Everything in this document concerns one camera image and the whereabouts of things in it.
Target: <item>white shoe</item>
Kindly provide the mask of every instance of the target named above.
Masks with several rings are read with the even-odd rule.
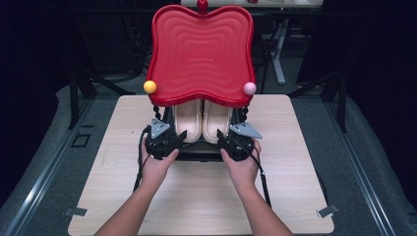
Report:
[[[226,135],[229,131],[233,108],[217,105],[205,100],[205,115],[203,116],[203,137],[208,143],[216,144],[217,129]]]
[[[202,135],[202,102],[199,99],[187,101],[173,107],[175,132],[180,135],[187,131],[185,143],[193,143]]]

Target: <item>table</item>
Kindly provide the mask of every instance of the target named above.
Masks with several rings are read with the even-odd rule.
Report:
[[[277,8],[277,9],[320,9],[324,0],[259,0],[257,4],[248,3],[248,0],[208,0],[209,7],[221,7],[225,5],[238,5],[244,8]],[[197,0],[181,0],[181,5],[185,7],[196,7]],[[276,81],[279,85],[285,85],[285,77],[282,72],[279,57],[282,45],[288,29],[288,20],[279,24],[276,34],[277,45],[275,51],[271,53],[273,68],[275,69]]]
[[[71,235],[92,235],[132,194],[139,137],[152,108],[147,96],[120,97],[77,205],[87,212],[73,216]],[[264,136],[261,159],[273,210],[294,233],[330,233],[331,217],[317,215],[327,204],[288,96],[256,94],[248,122]],[[256,184],[262,193],[259,177]],[[139,233],[245,235],[251,228],[224,163],[175,161]]]

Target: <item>red tray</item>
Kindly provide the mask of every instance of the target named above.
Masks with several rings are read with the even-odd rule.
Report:
[[[147,81],[157,106],[206,99],[240,108],[252,96],[244,85],[255,83],[251,58],[253,21],[238,6],[197,13],[180,5],[159,9],[153,17],[153,53]]]

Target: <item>black controller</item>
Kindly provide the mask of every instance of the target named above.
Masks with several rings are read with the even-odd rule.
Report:
[[[234,132],[229,132],[228,136],[224,137],[223,133],[217,129],[217,137],[218,147],[224,148],[235,161],[248,158],[255,146],[251,137],[238,135]]]
[[[187,131],[184,131],[179,136],[175,134],[173,126],[169,126],[162,134],[154,137],[152,130],[148,130],[148,136],[145,141],[145,147],[147,147],[147,152],[155,159],[162,160],[164,157],[168,156],[176,148],[180,148],[184,145],[183,141],[187,138]]]

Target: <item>human hand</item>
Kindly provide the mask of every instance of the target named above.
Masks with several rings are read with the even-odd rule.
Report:
[[[149,156],[145,146],[146,138],[142,141],[142,182],[141,186],[148,186],[155,191],[162,184],[168,173],[168,168],[178,156],[179,150],[175,149],[162,160]]]
[[[261,153],[261,145],[255,139],[254,145],[255,148],[252,150],[252,155],[257,159],[257,161],[260,161],[259,153]],[[223,148],[220,150],[220,154],[224,163],[226,163],[227,167],[229,168],[230,178],[236,190],[239,191],[244,188],[255,187],[255,180],[257,178],[259,167],[251,157],[248,157],[244,160],[235,161]]]

